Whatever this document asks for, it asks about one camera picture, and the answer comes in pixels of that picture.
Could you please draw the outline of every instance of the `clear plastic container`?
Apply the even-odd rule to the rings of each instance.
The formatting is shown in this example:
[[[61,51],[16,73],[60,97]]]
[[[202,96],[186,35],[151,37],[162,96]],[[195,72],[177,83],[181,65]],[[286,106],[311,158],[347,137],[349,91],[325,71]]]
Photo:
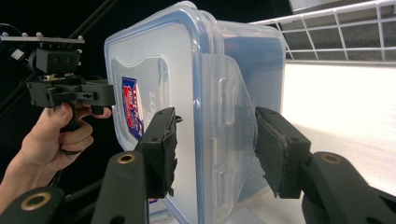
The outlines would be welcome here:
[[[106,40],[124,150],[134,149],[155,112],[173,106],[183,118],[175,196],[164,199],[180,223],[220,223],[233,211],[254,157],[254,104],[280,110],[284,51],[277,30],[216,21],[190,2]]]

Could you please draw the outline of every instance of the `metal wire grid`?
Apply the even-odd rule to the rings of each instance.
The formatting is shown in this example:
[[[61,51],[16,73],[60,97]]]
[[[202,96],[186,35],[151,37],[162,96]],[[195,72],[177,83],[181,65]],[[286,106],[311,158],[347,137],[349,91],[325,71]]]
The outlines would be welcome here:
[[[396,63],[395,6],[396,0],[377,0],[252,23],[275,26],[285,36],[289,60]]]

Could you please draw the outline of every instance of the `wire rack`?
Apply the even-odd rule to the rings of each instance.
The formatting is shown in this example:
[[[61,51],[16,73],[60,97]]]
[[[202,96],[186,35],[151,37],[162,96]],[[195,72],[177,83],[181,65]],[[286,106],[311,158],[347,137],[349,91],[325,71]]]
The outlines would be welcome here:
[[[396,63],[396,0],[377,0],[253,24],[277,28],[288,60]]]

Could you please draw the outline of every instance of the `blue and red label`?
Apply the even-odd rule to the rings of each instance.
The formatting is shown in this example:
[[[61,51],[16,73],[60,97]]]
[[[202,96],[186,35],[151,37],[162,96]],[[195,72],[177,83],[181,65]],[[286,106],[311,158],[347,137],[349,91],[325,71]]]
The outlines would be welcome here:
[[[144,125],[136,79],[122,78],[122,100],[129,133],[137,140],[140,140],[143,136]]]

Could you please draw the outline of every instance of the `forearm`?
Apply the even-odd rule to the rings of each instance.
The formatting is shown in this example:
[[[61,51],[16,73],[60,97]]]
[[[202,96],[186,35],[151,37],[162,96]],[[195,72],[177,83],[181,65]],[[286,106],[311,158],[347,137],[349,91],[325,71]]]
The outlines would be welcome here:
[[[53,171],[23,163],[17,155],[9,164],[0,185],[0,214],[23,193],[47,186],[53,176]]]

